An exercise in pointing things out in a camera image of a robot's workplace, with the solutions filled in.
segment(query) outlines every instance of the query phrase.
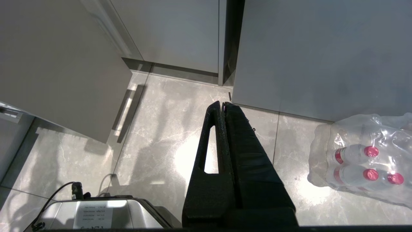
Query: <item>open cabinet door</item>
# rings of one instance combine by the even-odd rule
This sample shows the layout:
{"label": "open cabinet door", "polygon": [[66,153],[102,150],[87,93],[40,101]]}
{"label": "open cabinet door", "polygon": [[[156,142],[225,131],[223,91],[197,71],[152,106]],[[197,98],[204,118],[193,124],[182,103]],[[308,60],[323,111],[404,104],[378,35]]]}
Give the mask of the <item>open cabinet door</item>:
{"label": "open cabinet door", "polygon": [[0,101],[106,143],[130,78],[80,1],[0,2]]}

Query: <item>tile grout line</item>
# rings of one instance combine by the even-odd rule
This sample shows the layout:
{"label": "tile grout line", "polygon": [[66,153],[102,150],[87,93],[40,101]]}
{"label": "tile grout line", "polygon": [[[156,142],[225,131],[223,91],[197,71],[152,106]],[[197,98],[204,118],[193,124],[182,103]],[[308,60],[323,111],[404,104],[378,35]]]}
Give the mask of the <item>tile grout line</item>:
{"label": "tile grout line", "polygon": [[278,131],[279,131],[279,121],[280,121],[281,113],[278,112],[278,123],[276,125],[276,138],[275,138],[275,149],[273,150],[273,158],[272,158],[272,166],[275,162],[275,154],[276,154],[276,143],[278,142]]}
{"label": "tile grout line", "polygon": [[10,189],[10,190],[18,191],[18,192],[21,192],[21,193],[29,194],[29,195],[32,195],[32,196],[38,196],[38,197],[41,197],[41,198],[44,198],[44,199],[47,199],[47,200],[49,199],[49,198],[44,197],[44,196],[39,196],[39,195],[36,195],[36,194],[33,194],[33,193],[21,191],[21,190],[18,190],[18,189],[13,189],[13,188],[4,187],[4,186],[1,186],[1,187],[2,187],[2,188],[5,188],[5,189]]}
{"label": "tile grout line", "polygon": [[[143,88],[143,91],[142,91],[142,95],[141,95],[140,98],[139,98],[139,103],[140,103],[140,99],[141,99],[142,96],[143,96],[144,89],[146,88],[146,83],[147,83],[147,80],[149,79],[149,75],[152,73],[154,66],[155,66],[155,64],[152,63],[152,65],[150,66],[150,70],[149,70],[149,72],[147,73],[146,80],[145,80],[145,84],[144,84],[144,88]],[[120,156],[121,156],[122,151],[123,151],[123,148],[124,148],[124,144],[126,143],[127,137],[128,137],[128,135],[129,135],[130,127],[131,127],[131,124],[129,125],[129,128],[127,129],[126,135],[125,135],[124,138],[123,138],[124,142],[123,142],[122,148],[120,149],[120,154],[119,154],[119,157],[117,158],[115,167],[113,168],[113,172],[112,172],[112,174],[111,174],[111,176],[110,176],[110,181],[109,181],[109,185],[108,185],[108,187],[107,187],[106,194],[109,192],[110,184],[112,184],[112,178],[113,178],[113,175],[115,175],[116,168],[117,168],[117,164],[119,163]]]}

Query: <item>floor tile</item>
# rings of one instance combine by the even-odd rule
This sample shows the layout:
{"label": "floor tile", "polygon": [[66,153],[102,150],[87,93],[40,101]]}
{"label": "floor tile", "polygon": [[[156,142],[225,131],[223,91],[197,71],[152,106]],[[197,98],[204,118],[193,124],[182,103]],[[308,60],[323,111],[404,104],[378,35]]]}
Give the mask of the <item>floor tile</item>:
{"label": "floor tile", "polygon": [[[137,85],[144,85],[147,76],[148,73],[133,71],[130,99]],[[124,143],[124,140],[117,143],[117,138],[126,113],[123,111],[107,144],[35,119],[1,185],[48,198],[63,184],[79,181],[84,192],[90,192],[92,196],[105,193]],[[55,199],[71,199],[70,186]]]}
{"label": "floor tile", "polygon": [[46,201],[46,198],[0,187],[0,231],[24,231]]}
{"label": "floor tile", "polygon": [[412,211],[308,181],[315,130],[326,122],[280,114],[274,168],[296,207],[300,225],[410,224]]}
{"label": "floor tile", "polygon": [[[149,75],[109,193],[147,199],[180,220],[205,112],[217,100],[229,100],[227,88]],[[272,156],[278,114],[244,113]],[[205,171],[216,173],[216,164],[210,139]]]}

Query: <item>bottle label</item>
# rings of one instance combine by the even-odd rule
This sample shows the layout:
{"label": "bottle label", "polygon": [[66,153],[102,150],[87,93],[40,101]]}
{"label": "bottle label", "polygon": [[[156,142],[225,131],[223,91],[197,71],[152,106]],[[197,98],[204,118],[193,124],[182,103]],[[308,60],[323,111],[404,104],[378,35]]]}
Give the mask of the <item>bottle label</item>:
{"label": "bottle label", "polygon": [[339,164],[343,164],[343,159],[341,156],[341,153],[345,150],[345,148],[339,148],[338,150],[336,150],[335,152],[335,159]]}
{"label": "bottle label", "polygon": [[333,172],[333,177],[335,178],[336,182],[338,182],[340,185],[346,185],[340,178],[340,169],[341,168],[339,167],[335,168],[335,171]]}

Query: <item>gray cabinet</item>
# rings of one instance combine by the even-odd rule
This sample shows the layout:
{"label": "gray cabinet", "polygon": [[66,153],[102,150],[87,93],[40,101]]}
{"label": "gray cabinet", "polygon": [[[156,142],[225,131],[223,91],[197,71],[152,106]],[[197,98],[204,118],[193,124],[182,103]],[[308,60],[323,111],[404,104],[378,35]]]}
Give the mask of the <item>gray cabinet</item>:
{"label": "gray cabinet", "polygon": [[218,73],[219,0],[111,2],[145,61]]}
{"label": "gray cabinet", "polygon": [[2,1],[0,31],[0,101],[106,142],[131,72],[80,1]]}
{"label": "gray cabinet", "polygon": [[233,102],[337,121],[412,111],[408,1],[246,0]]}

